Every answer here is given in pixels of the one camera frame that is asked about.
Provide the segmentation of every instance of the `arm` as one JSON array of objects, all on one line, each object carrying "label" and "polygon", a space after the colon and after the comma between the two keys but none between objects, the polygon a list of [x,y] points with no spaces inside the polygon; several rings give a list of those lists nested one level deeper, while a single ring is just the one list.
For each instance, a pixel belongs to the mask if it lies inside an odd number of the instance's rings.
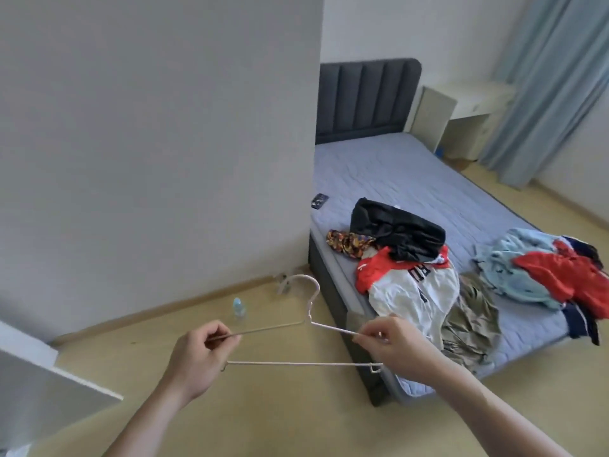
[{"label": "arm", "polygon": [[[445,357],[408,321],[379,317],[359,332],[362,335],[353,341],[377,361],[404,378],[434,388],[461,416],[488,455],[569,456],[468,370]],[[379,333],[387,342],[377,337]]]},{"label": "arm", "polygon": [[239,344],[239,336],[207,341],[227,333],[223,323],[214,321],[181,336],[159,384],[103,457],[154,457],[173,417],[207,391]]}]

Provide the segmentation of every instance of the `bed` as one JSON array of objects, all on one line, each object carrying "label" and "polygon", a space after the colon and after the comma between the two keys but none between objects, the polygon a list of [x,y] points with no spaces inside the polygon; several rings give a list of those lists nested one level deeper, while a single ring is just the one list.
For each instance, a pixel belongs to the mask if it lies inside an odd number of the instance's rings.
[{"label": "bed", "polygon": [[[314,186],[315,192],[330,199],[312,210],[309,264],[335,323],[342,328],[347,310],[375,316],[367,296],[354,287],[357,261],[325,242],[329,229],[349,229],[357,199],[395,205],[441,225],[449,258],[460,273],[475,267],[474,244],[512,227],[535,228],[402,132],[420,72],[420,63],[413,59],[321,67]],[[503,337],[478,376],[567,337],[561,312],[499,295],[493,298]],[[354,362],[372,361],[349,336],[344,342]],[[406,403],[433,392],[386,369],[372,374],[368,368],[358,368],[358,373],[375,406],[391,398]]]}]

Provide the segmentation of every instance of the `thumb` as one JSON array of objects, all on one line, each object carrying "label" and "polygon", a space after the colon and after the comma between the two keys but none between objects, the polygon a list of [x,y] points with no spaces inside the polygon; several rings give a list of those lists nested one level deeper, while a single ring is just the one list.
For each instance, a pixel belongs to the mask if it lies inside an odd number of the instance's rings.
[{"label": "thumb", "polygon": [[384,342],[378,338],[370,337],[369,335],[355,335],[355,337],[353,337],[353,342],[360,345],[377,360],[380,359],[381,354],[386,347]]},{"label": "thumb", "polygon": [[230,356],[230,353],[239,345],[240,341],[241,335],[225,338],[224,341],[212,351],[212,354],[220,363],[224,364]]}]

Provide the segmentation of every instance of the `hanger hook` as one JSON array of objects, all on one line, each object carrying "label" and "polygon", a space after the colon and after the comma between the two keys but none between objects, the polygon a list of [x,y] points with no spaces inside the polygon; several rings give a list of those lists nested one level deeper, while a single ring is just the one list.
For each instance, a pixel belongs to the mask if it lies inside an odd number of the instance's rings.
[{"label": "hanger hook", "polygon": [[317,295],[319,295],[320,292],[319,282],[317,282],[317,279],[315,279],[315,277],[309,276],[307,274],[294,274],[292,276],[286,277],[283,282],[279,284],[278,292],[282,293],[285,286],[295,279],[307,279],[315,284],[315,292],[311,295],[311,298],[309,298],[309,301],[307,301],[306,304],[306,314],[309,317],[309,322],[312,322],[313,318],[311,317],[311,309],[313,308],[313,301],[317,298]]}]

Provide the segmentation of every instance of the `quilted mattress surface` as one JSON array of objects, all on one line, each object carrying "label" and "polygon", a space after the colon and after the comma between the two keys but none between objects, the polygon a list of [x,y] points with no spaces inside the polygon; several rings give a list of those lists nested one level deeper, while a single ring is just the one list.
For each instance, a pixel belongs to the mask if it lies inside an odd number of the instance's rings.
[{"label": "quilted mattress surface", "polygon": [[[446,166],[407,133],[319,144],[315,149],[315,192],[330,199],[312,209],[312,236],[348,309],[374,316],[367,297],[355,288],[357,261],[334,252],[324,241],[329,229],[348,230],[357,199],[366,197],[405,209],[446,230],[449,258],[461,273],[475,268],[473,245],[512,227],[533,228],[507,207]],[[567,336],[562,313],[494,295],[502,341],[482,366],[485,376],[531,351]],[[431,388],[383,372],[392,394],[402,401]]]}]

